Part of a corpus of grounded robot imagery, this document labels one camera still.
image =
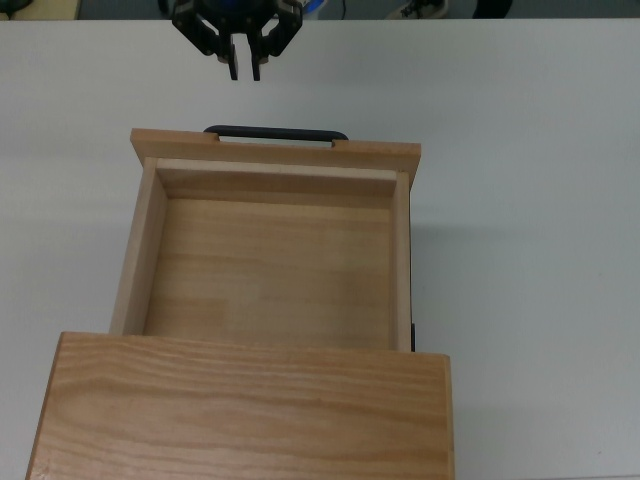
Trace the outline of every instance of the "white tabletop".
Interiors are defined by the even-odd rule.
[[[0,476],[58,334],[108,329],[132,127],[422,142],[421,351],[451,355],[460,480],[640,475],[640,22],[310,22],[253,83],[167,22],[0,28]]]

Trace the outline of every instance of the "white table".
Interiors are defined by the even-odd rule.
[[[105,332],[132,127],[418,141],[419,350],[453,362],[460,480],[640,475],[640,22],[310,22],[251,80],[167,22],[0,28],[0,476],[61,330]]]

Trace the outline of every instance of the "black handle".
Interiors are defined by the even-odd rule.
[[[268,138],[271,140],[301,140],[304,142],[333,142],[349,140],[340,132],[330,130],[304,130],[298,128],[242,127],[236,125],[214,125],[205,133],[217,133],[221,137]]]

